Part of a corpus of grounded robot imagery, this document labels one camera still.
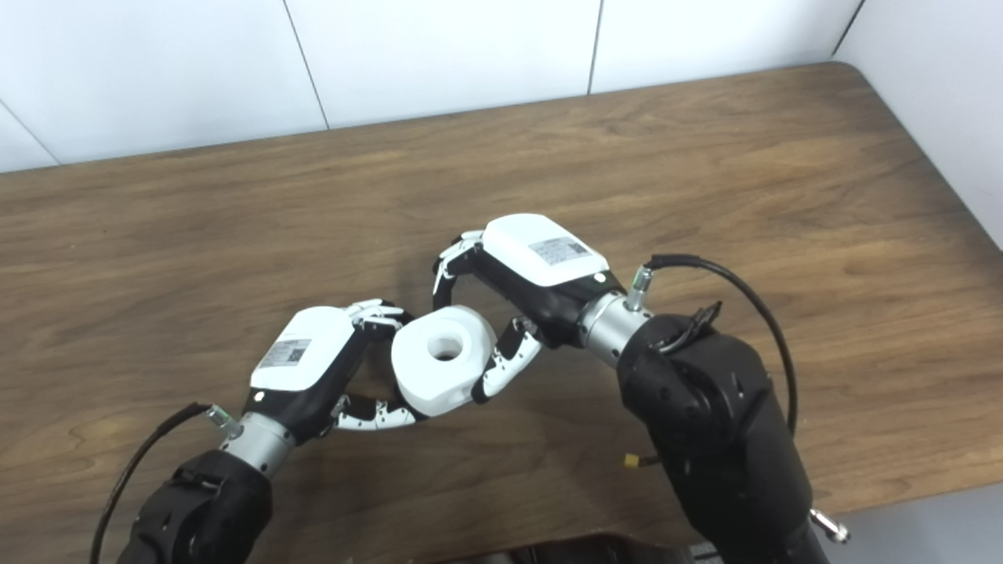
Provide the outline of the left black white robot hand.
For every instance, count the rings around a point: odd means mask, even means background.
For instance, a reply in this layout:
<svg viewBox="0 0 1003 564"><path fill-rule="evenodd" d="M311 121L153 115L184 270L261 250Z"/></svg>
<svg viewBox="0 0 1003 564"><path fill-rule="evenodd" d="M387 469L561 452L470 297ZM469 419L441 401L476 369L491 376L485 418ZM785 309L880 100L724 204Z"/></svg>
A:
<svg viewBox="0 0 1003 564"><path fill-rule="evenodd" d="M380 298L298 311L251 374L241 435L258 445L297 447L332 429L383 431L426 421L401 394L372 399L347 390L370 346L390 343L412 320Z"/></svg>

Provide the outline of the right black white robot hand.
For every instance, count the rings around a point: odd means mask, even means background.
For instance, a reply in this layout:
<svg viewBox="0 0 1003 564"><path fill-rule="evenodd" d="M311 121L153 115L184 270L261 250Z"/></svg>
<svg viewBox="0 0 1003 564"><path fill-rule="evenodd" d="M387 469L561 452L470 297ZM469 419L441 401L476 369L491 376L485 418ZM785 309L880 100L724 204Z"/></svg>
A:
<svg viewBox="0 0 1003 564"><path fill-rule="evenodd" d="M472 400L497 396L542 349L588 349L592 328L625 296L606 258L547 215L503 215L457 236L433 267L433 310L472 275L516 308L473 383Z"/></svg>

